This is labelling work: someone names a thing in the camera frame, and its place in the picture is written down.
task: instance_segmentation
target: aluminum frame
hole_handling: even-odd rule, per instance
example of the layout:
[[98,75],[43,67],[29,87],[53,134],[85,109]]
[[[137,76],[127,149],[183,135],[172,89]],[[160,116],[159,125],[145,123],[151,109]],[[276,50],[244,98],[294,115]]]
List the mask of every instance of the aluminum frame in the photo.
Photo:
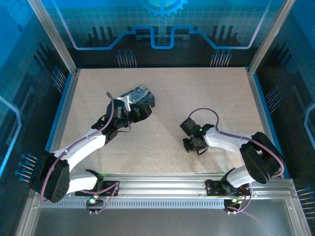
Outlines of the aluminum frame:
[[34,13],[36,14],[38,20],[44,27],[46,33],[48,34],[48,37],[52,41],[53,45],[55,46],[57,52],[59,53],[59,56],[65,63],[66,67],[68,68],[69,72],[71,74],[75,74],[77,67],[72,60],[72,57],[70,53],[68,52],[68,49],[66,48],[65,44],[63,43],[63,40],[61,39],[53,21],[51,20],[48,12],[46,11],[46,8],[44,7],[41,0],[28,0],[29,4],[31,5]]
[[[223,174],[113,174],[106,175],[106,180],[119,180],[119,194],[114,200],[119,200],[121,207],[117,204],[113,209],[128,208],[125,203],[130,200],[147,200],[166,199],[186,199],[199,208],[197,202],[200,200],[222,200],[229,197],[207,197],[204,181],[206,179],[220,180]],[[58,204],[42,204],[42,208],[85,208],[83,203],[87,197],[77,197],[67,195]],[[295,190],[293,180],[275,178],[268,184],[253,183],[253,201],[263,200],[283,200],[288,212],[288,220],[292,225],[294,234],[297,236],[310,236],[311,232],[304,216],[302,207]]]
[[258,66],[260,65],[262,59],[264,58],[266,52],[268,51],[271,43],[274,41],[275,37],[279,33],[279,30],[286,20],[291,8],[293,7],[295,0],[286,0],[281,8],[278,11],[278,16],[274,20],[272,27],[269,29],[269,32],[265,36],[264,40],[260,44],[257,52],[255,53],[251,63],[250,63],[250,71],[249,75],[253,75],[254,72],[257,70]]

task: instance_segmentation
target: beige work surface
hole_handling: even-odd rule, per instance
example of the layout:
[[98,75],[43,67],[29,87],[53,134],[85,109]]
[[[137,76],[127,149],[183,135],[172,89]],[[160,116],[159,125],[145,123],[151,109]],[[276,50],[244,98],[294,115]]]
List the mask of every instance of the beige work surface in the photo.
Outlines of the beige work surface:
[[[186,153],[179,127],[189,113],[208,107],[220,116],[219,128],[240,134],[263,131],[244,68],[82,69],[75,89],[61,147],[82,137],[105,111],[110,99],[145,84],[156,98],[148,119],[131,125],[93,152],[76,170],[99,173],[222,173],[243,164],[241,156],[210,147],[198,156]],[[192,118],[215,124],[209,111]]]

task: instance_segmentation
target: gear logo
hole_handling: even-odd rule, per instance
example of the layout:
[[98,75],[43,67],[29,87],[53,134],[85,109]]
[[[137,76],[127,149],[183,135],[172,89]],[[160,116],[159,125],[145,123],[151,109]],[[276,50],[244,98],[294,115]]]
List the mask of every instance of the gear logo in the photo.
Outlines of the gear logo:
[[143,10],[147,10],[148,14],[153,13],[154,16],[165,15],[171,16],[171,13],[177,14],[179,9],[183,9],[183,5],[187,4],[187,0],[140,0]]
[[27,0],[0,0],[6,6],[11,17],[17,22],[22,23],[26,20],[28,15],[28,2]]

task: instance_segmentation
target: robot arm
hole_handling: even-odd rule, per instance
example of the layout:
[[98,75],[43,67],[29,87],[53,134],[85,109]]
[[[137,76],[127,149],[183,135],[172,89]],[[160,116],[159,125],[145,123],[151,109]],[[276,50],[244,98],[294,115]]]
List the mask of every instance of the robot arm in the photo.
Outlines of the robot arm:
[[71,171],[89,154],[114,139],[120,128],[128,127],[132,123],[149,117],[154,106],[155,98],[144,85],[114,99],[113,103],[108,105],[106,114],[98,119],[82,138],[53,153],[45,152],[37,157],[29,187],[40,193],[48,172],[59,158],[60,160],[55,164],[48,178],[43,194],[45,198],[56,203],[67,193],[102,190],[105,183],[103,176],[99,173],[86,170],[83,173],[72,175]]
[[198,155],[201,155],[204,151],[202,153],[199,151],[203,149],[218,147],[242,156],[245,165],[233,168],[221,180],[227,195],[231,194],[235,188],[253,181],[267,183],[280,168],[278,161],[269,152],[249,141],[255,140],[268,147],[281,159],[278,150],[263,133],[241,135],[228,131],[218,131],[210,124],[201,127],[191,118],[186,119],[180,127],[188,135],[188,138],[183,139],[187,152],[197,151]]

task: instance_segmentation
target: glass panel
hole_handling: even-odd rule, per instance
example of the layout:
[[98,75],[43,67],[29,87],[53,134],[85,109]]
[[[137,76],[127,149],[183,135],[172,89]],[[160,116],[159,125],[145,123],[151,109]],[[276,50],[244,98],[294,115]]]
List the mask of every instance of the glass panel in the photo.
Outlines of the glass panel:
[[21,155],[45,150],[69,72],[26,0],[0,5],[0,234],[14,235],[35,160]]
[[[297,0],[262,64],[258,79],[297,190],[315,188],[315,3]],[[311,195],[303,207],[312,212]],[[310,227],[315,232],[314,220]]]
[[44,0],[78,67],[248,66],[283,0]]

